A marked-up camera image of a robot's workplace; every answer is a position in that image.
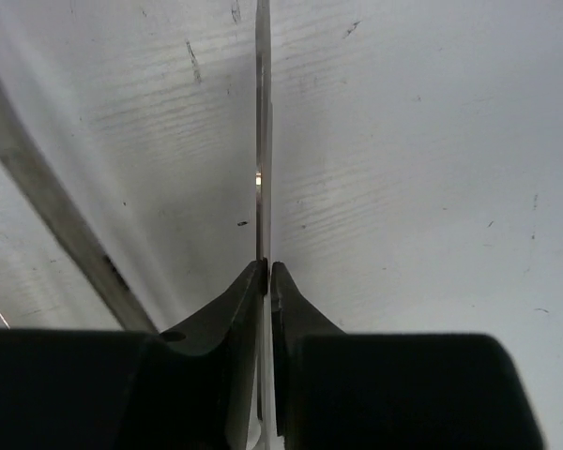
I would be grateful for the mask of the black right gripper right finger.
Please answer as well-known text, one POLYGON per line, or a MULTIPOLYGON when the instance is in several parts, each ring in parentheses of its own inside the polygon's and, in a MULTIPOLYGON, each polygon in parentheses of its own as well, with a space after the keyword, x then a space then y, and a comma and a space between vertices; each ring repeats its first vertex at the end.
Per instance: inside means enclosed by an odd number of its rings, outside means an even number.
POLYGON ((510 355, 484 334, 348 334, 287 267, 270 281, 277 432, 288 449, 541 449, 510 355))

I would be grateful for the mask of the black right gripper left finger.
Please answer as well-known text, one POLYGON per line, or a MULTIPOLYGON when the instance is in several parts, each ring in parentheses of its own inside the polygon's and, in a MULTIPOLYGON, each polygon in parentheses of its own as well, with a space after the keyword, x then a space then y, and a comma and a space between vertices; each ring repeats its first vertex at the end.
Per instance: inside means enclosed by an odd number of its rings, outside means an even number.
POLYGON ((242 449, 266 266, 160 334, 0 330, 0 449, 242 449))

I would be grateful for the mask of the metal serving tongs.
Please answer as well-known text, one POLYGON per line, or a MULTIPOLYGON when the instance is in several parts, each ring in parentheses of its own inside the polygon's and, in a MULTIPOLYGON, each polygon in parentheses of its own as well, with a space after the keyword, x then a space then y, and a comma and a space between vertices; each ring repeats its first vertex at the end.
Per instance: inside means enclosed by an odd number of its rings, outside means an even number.
MULTIPOLYGON (((260 1, 255 13, 256 124, 255 167, 252 190, 255 200, 255 258, 266 266, 257 322, 255 374, 252 384, 248 439, 244 448, 270 446, 271 402, 268 377, 267 289, 270 254, 270 4, 260 1)), ((42 149, 41 141, 23 119, 15 103, 11 77, 27 73, 21 52, 11 37, 0 31, 0 166, 41 219, 55 242, 77 266, 103 305, 118 322, 115 331, 160 334, 138 297, 116 272, 99 236, 78 206, 42 149)))

